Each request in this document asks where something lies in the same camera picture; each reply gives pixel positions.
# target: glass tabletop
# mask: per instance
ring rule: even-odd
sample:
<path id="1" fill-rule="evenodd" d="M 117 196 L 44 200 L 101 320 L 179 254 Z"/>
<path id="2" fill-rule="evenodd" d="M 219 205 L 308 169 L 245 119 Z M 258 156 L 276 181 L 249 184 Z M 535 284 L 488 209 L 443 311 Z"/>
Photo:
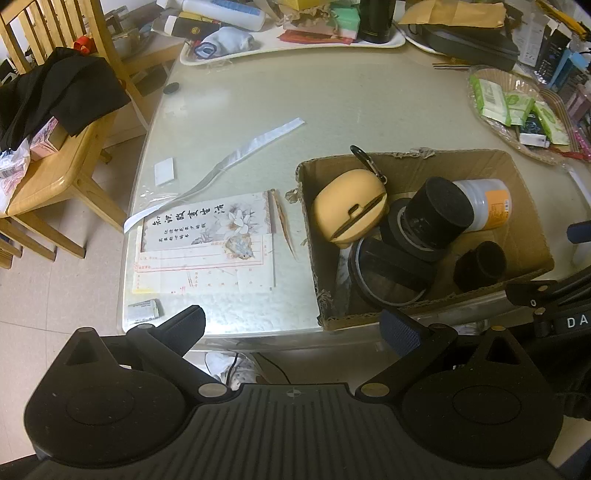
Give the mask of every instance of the glass tabletop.
<path id="1" fill-rule="evenodd" d="M 395 50 L 328 49 L 265 54 L 210 66 L 177 62 L 146 137 L 132 193 L 130 215 L 153 196 L 183 193 L 226 155 L 286 122 L 305 125 L 223 172 L 192 201 L 276 189 L 287 214 L 295 258 L 273 210 L 275 287 L 255 294 L 159 294 L 162 317 L 191 304 L 207 316 L 207 338 L 268 336 L 293 339 L 321 330 L 310 268 L 306 227 L 299 202 L 283 196 L 297 187 L 295 171 L 312 158 L 341 155 L 356 144 L 368 152 L 494 148 L 512 155 L 537 205 L 556 262 L 550 275 L 573 272 L 568 224 L 587 218 L 572 179 L 560 168 L 523 157 L 477 121 L 467 102 L 467 73 L 435 70 L 432 56 L 407 44 Z M 154 164 L 174 158 L 176 179 L 154 186 Z M 591 176 L 577 165 L 584 181 Z M 119 324 L 127 305 L 154 298 L 132 294 L 137 225 L 124 243 Z"/>

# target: chair leg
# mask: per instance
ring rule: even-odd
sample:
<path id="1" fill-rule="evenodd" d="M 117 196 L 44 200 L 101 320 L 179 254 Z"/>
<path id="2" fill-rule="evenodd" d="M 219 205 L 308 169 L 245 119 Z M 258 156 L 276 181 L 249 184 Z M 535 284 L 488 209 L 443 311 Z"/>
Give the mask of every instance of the chair leg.
<path id="1" fill-rule="evenodd" d="M 16 248 L 15 246 L 5 242 L 0 238 L 0 250 L 4 250 L 5 252 L 14 255 L 15 257 L 21 258 L 22 257 L 22 250 Z"/>
<path id="2" fill-rule="evenodd" d="M 75 257 L 84 258 L 86 256 L 86 249 L 78 244 L 75 244 L 68 237 L 54 229 L 51 225 L 41 220 L 34 212 L 21 213 L 15 215 L 14 219 L 24 225 L 29 230 L 41 235 L 43 238 L 49 240 L 52 244 L 63 248 Z"/>
<path id="3" fill-rule="evenodd" d="M 24 247 L 30 248 L 36 254 L 48 258 L 52 262 L 56 260 L 56 253 L 41 245 L 39 242 L 33 240 L 26 233 L 21 232 L 18 228 L 12 225 L 5 218 L 0 218 L 0 232 L 6 235 L 9 239 L 21 244 Z"/>
<path id="4" fill-rule="evenodd" d="M 102 149 L 100 151 L 99 158 L 103 161 L 103 163 L 109 163 L 111 160 L 113 160 L 113 156 L 109 152 L 107 152 L 105 149 Z"/>
<path id="5" fill-rule="evenodd" d="M 127 220 L 127 214 L 109 198 L 97 182 L 87 175 L 80 174 L 72 184 L 72 189 L 76 198 L 82 200 L 113 228 L 123 232 L 123 224 Z"/>
<path id="6" fill-rule="evenodd" d="M 8 252 L 0 250 L 0 268 L 6 268 L 10 270 L 12 266 L 12 255 Z"/>

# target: chair backrest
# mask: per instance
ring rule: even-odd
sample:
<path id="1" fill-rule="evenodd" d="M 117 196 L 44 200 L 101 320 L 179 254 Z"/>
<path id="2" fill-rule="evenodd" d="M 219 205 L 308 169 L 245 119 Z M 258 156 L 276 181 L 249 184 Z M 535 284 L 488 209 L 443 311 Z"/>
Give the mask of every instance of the chair backrest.
<path id="1" fill-rule="evenodd" d="M 97 51 L 104 57 L 117 77 L 125 82 L 125 89 L 134 101 L 144 123 L 149 123 L 152 111 L 129 78 L 129 74 L 115 50 L 107 29 L 100 0 L 12 0 L 0 12 L 0 37 L 4 41 L 19 73 L 31 69 L 10 22 L 18 20 L 33 51 L 37 64 L 45 62 L 56 47 L 72 47 L 74 41 L 86 34 L 83 16 L 89 24 Z"/>

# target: pink box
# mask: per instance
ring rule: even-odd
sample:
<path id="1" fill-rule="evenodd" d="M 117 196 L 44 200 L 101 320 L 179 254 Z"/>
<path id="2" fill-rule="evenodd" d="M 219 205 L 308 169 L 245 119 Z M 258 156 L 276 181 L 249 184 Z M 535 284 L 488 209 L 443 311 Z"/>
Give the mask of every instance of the pink box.
<path id="1" fill-rule="evenodd" d="M 67 136 L 66 129 L 55 117 L 51 117 L 31 140 L 31 160 L 40 160 L 58 152 Z"/>

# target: white sneaker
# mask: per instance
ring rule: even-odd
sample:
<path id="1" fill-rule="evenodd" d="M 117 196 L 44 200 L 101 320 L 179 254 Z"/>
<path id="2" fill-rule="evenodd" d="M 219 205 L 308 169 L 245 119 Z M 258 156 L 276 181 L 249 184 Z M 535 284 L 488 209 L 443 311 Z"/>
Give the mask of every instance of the white sneaker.
<path id="1" fill-rule="evenodd" d="M 205 354 L 205 364 L 211 376 L 232 390 L 238 390 L 240 385 L 244 383 L 256 383 L 256 378 L 262 375 L 255 364 L 242 353 L 238 354 L 238 359 L 228 379 L 228 372 L 235 358 L 236 354 L 232 352 L 207 352 Z"/>

